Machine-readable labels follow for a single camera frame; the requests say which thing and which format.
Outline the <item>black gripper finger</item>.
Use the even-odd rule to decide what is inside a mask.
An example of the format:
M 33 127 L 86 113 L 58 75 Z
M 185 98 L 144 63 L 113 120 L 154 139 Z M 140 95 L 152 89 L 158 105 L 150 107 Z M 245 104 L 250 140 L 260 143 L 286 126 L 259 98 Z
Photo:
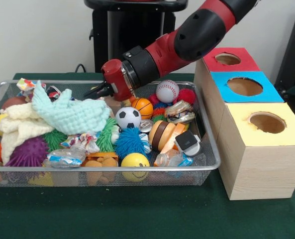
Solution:
M 108 83 L 106 81 L 103 81 L 103 82 L 99 83 L 98 85 L 92 87 L 91 91 L 99 92 L 99 91 L 104 90 L 107 86 L 108 86 Z
M 84 93 L 84 98 L 100 98 L 100 97 L 106 97 L 106 96 L 113 96 L 114 91 L 111 86 L 107 86 L 104 90 L 102 91 L 87 91 Z

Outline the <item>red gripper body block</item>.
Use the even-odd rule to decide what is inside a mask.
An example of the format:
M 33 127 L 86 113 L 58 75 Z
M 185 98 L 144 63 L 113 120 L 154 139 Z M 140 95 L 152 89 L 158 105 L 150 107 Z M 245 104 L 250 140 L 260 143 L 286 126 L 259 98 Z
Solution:
M 101 68 L 105 81 L 113 89 L 117 101 L 129 100 L 133 95 L 135 72 L 128 60 L 111 59 Z

